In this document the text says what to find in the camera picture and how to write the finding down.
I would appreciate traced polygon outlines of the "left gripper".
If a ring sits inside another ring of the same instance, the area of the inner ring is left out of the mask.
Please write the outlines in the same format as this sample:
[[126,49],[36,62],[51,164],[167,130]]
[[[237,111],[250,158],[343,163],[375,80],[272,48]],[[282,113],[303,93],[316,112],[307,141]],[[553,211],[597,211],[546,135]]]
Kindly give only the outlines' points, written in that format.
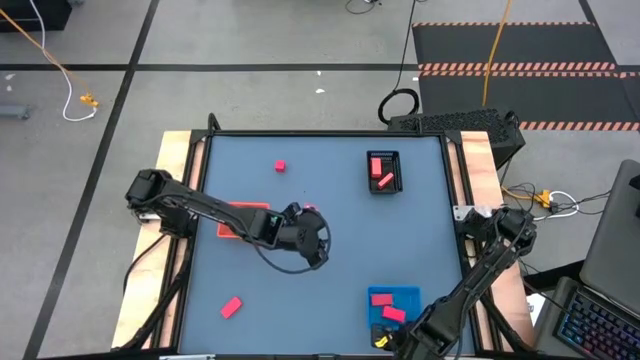
[[284,223],[277,233],[280,249],[295,251],[310,268],[320,268],[329,260],[331,231],[328,223],[313,207],[302,208],[297,202],[282,212]]

